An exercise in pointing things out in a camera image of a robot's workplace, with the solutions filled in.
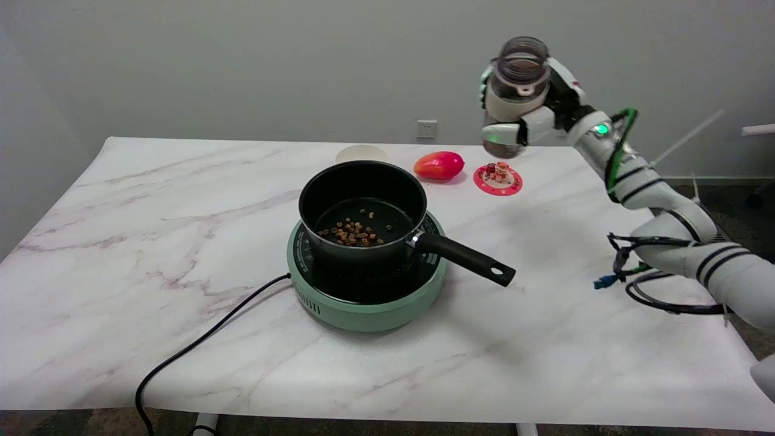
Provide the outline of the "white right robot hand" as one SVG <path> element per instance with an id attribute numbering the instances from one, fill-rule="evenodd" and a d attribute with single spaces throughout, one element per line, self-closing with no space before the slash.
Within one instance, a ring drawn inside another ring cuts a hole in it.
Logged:
<path id="1" fill-rule="evenodd" d="M 515 157 L 551 131 L 568 131 L 593 111 L 567 67 L 525 50 L 493 58 L 482 72 L 479 94 L 483 146 L 501 158 Z"/>

